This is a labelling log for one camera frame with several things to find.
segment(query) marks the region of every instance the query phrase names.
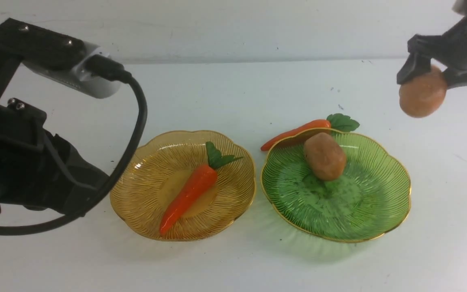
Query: plate rim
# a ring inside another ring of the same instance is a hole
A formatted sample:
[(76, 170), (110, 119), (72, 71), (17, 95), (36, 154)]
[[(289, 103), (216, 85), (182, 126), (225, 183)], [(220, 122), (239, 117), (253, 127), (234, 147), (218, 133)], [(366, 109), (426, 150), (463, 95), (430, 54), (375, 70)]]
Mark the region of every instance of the plate rim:
[(252, 157), (252, 154), (246, 150), (246, 148), (244, 148), (243, 146), (239, 145), (239, 144), (236, 144), (232, 139), (230, 139), (228, 136), (226, 136), (225, 134), (223, 133), (220, 133), (218, 131), (212, 131), (212, 130), (197, 130), (197, 131), (186, 131), (186, 130), (174, 130), (174, 131), (167, 131), (167, 132), (164, 132), (164, 133), (161, 133), (159, 135), (156, 135), (154, 136), (152, 139), (150, 139), (146, 144), (143, 144), (142, 146), (139, 146), (136, 148), (135, 150), (135, 153), (137, 152), (137, 150), (141, 149), (141, 148), (144, 148), (146, 147), (148, 144), (150, 144), (152, 141), (156, 140), (157, 138), (159, 137), (162, 137), (163, 135), (167, 135), (169, 133), (215, 133), (217, 135), (221, 135), (223, 136), (224, 138), (226, 138), (230, 143), (232, 143), (234, 146), (237, 146), (239, 147), (242, 151), (244, 151), (248, 157), (250, 158), (250, 161), (252, 163), (252, 168), (253, 168), (253, 185), (254, 185), (254, 188), (253, 188), (253, 194), (252, 194), (252, 198), (250, 200), (250, 203), (248, 203), (246, 205), (246, 207), (243, 209), (243, 211), (241, 212), (241, 214), (239, 216), (237, 216), (236, 218), (234, 218), (233, 220), (231, 220), (231, 222), (228, 222), (228, 224), (226, 226), (224, 226), (222, 229), (220, 229), (219, 231), (216, 231), (216, 232), (213, 232), (213, 233), (210, 233), (210, 234), (207, 234), (206, 236), (204, 237), (200, 237), (200, 238), (193, 238), (193, 239), (165, 239), (165, 238), (158, 238), (158, 237), (152, 237), (152, 236), (148, 236), (148, 235), (144, 235), (144, 234), (139, 234), (138, 232), (136, 232), (134, 229), (131, 228), (131, 226), (128, 224), (128, 222), (126, 220), (124, 220), (124, 218), (122, 218), (118, 212), (115, 210), (115, 206), (113, 205), (112, 203), (112, 200), (111, 200), (111, 192), (113, 192), (113, 189), (115, 187), (113, 187), (113, 189), (111, 189), (111, 192), (109, 192), (109, 201), (111, 203), (111, 208), (113, 209), (113, 211), (115, 212), (116, 216), (118, 216), (118, 218), (120, 218), (128, 227), (129, 229), (131, 229), (131, 231), (133, 231), (135, 234), (138, 234), (138, 235), (141, 235), (145, 238), (148, 238), (148, 239), (151, 239), (151, 240), (156, 240), (156, 241), (160, 241), (160, 242), (193, 242), (193, 241), (198, 241), (198, 240), (204, 240), (206, 238), (209, 238), (209, 237), (212, 237), (214, 235), (217, 235), (219, 233), (221, 233), (222, 231), (224, 231), (225, 229), (227, 229), (228, 227), (230, 227), (237, 219), (241, 218), (242, 215), (244, 215), (244, 213), (246, 213), (246, 211), (248, 211), (248, 209), (252, 206), (253, 204), (253, 201), (255, 199), (255, 196), (257, 194), (257, 168), (256, 168), (256, 164), (255, 164), (255, 161)]
[[(325, 236), (325, 235), (320, 235), (320, 234), (316, 234), (316, 233), (313, 233), (313, 232), (310, 232), (306, 229), (303, 229), (302, 227), (300, 226), (297, 226), (296, 224), (294, 224), (293, 222), (291, 222), (290, 220), (288, 220), (288, 218), (286, 218), (282, 213), (280, 213), (280, 211), (278, 210), (278, 208), (276, 207), (276, 205), (274, 204), (274, 202), (270, 199), (270, 197), (268, 196), (267, 192), (266, 192), (266, 189), (264, 187), (264, 183), (263, 183), (263, 173), (264, 173), (264, 170), (268, 164), (268, 161), (269, 161), (269, 155), (271, 153), (271, 151), (273, 150), (273, 148), (279, 144), (280, 142), (282, 141), (285, 141), (285, 140), (288, 140), (288, 139), (293, 139), (299, 135), (302, 135), (303, 133), (306, 133), (308, 131), (321, 131), (321, 130), (330, 130), (330, 131), (333, 131), (333, 132), (336, 132), (336, 133), (341, 133), (341, 134), (345, 134), (345, 135), (359, 135), (363, 138), (366, 138), (366, 139), (369, 139), (370, 141), (373, 141), (374, 143), (376, 143), (378, 145), (379, 148), (381, 148), (384, 153), (394, 159), (400, 166), (401, 168), (405, 171), (406, 173), (406, 176), (408, 178), (408, 211), (406, 212), (406, 215), (404, 216), (404, 218), (394, 227), (392, 227), (391, 229), (388, 229), (387, 231), (379, 234), (379, 235), (376, 235), (375, 237), (371, 237), (371, 238), (367, 238), (367, 239), (363, 239), (363, 240), (340, 240), (340, 239), (337, 239), (337, 238), (332, 238), (332, 237), (329, 237), (329, 236)], [(320, 238), (323, 238), (323, 239), (326, 239), (326, 240), (331, 240), (331, 241), (334, 241), (334, 242), (341, 242), (341, 243), (361, 243), (361, 242), (367, 242), (367, 241), (371, 241), (371, 240), (375, 240), (375, 239), (378, 239), (380, 237), (382, 237), (383, 235), (393, 231), (394, 229), (398, 228), (402, 223), (404, 223), (406, 221), (406, 218), (408, 218), (408, 215), (410, 215), (410, 210), (412, 208), (412, 199), (411, 199), (411, 194), (412, 194), (412, 179), (410, 178), (410, 174), (408, 173), (408, 170), (405, 168), (405, 166), (401, 163), (401, 161), (399, 161), (397, 158), (393, 157), (392, 155), (390, 155), (390, 153), (387, 151), (387, 149), (385, 149), (385, 147), (383, 147), (380, 143), (378, 143), (376, 140), (366, 136), (366, 135), (363, 135), (363, 134), (360, 134), (360, 133), (354, 133), (354, 132), (343, 132), (343, 131), (339, 131), (337, 129), (332, 129), (332, 128), (310, 128), (310, 129), (307, 129), (307, 130), (304, 130), (304, 131), (301, 131), (299, 133), (297, 133), (296, 135), (292, 135), (292, 136), (289, 136), (289, 137), (285, 137), (285, 138), (282, 138), (280, 140), (278, 140), (277, 142), (275, 142), (271, 148), (268, 150), (267, 152), (267, 155), (264, 159), (264, 164), (263, 164), (263, 167), (261, 168), (261, 175), (260, 175), (260, 183), (261, 183), (261, 189), (263, 190), (263, 194), (265, 195), (265, 197), (267, 198), (267, 200), (269, 201), (269, 203), (271, 204), (271, 206), (273, 207), (273, 209), (276, 211), (276, 213), (282, 218), (284, 219), (284, 221), (286, 221), (287, 223), (289, 223), (291, 226), (297, 228), (298, 230), (300, 231), (303, 231), (307, 234), (310, 234), (310, 235), (313, 235), (313, 236), (316, 236), (316, 237), (320, 237)]]

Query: yellow glass plate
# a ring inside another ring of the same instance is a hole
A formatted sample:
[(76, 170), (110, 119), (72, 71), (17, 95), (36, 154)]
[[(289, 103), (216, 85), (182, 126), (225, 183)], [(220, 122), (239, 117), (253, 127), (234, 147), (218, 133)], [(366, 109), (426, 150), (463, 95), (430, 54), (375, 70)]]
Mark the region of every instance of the yellow glass plate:
[[(161, 236), (165, 209), (194, 168), (207, 161), (207, 141), (223, 155), (243, 159), (219, 168), (215, 186)], [(188, 241), (226, 229), (250, 207), (255, 192), (255, 163), (247, 150), (218, 132), (171, 131), (137, 149), (110, 198), (113, 210), (136, 233), (154, 240)]]

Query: amber glass plate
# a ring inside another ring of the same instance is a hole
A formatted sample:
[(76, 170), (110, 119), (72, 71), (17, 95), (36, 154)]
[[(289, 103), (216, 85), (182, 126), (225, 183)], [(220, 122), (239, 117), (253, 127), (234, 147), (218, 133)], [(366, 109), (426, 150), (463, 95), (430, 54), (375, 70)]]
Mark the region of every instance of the amber glass plate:
[[(161, 236), (161, 217), (194, 168), (206, 163), (205, 142), (223, 155), (243, 157), (217, 171), (217, 183)], [(213, 131), (173, 131), (137, 149), (111, 191), (116, 214), (136, 233), (155, 240), (199, 240), (228, 227), (255, 196), (255, 164), (244, 148)]]
[(378, 238), (398, 227), (410, 211), (406, 169), (374, 140), (329, 130), (347, 155), (343, 175), (321, 181), (304, 159), (304, 141), (326, 129), (304, 131), (270, 149), (263, 191), (288, 223), (339, 242)]

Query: white tabletop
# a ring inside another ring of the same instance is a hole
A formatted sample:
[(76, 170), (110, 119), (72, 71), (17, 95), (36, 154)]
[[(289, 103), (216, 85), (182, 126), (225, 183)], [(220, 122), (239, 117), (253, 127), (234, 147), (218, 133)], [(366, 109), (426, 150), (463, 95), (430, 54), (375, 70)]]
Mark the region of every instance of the white tabletop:
[[(403, 60), (132, 65), (150, 107), (142, 143), (172, 130), (220, 131), (248, 149), (331, 113), (351, 115), (408, 169), (411, 213), (395, 231), (361, 244), (306, 235), (259, 191), (231, 227), (206, 240), (168, 243), (136, 235), (98, 207), (60, 229), (0, 237), (0, 292), (341, 291), (467, 292), (467, 88), (452, 89), (433, 115), (398, 106)], [(96, 100), (21, 68), (2, 102), (45, 110), (45, 128), (110, 173), (137, 109), (131, 90)], [(58, 216), (4, 206), (0, 224)]]

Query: brown potato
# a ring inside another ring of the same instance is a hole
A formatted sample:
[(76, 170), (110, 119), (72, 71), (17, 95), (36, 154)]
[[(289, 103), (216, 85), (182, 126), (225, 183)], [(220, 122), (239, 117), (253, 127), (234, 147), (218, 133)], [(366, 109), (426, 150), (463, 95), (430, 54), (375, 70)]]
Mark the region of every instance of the brown potato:
[(439, 68), (401, 85), (399, 105), (412, 118), (424, 118), (435, 112), (444, 101), (448, 85)]
[(319, 133), (304, 143), (304, 156), (319, 179), (332, 181), (343, 174), (347, 156), (328, 133)]

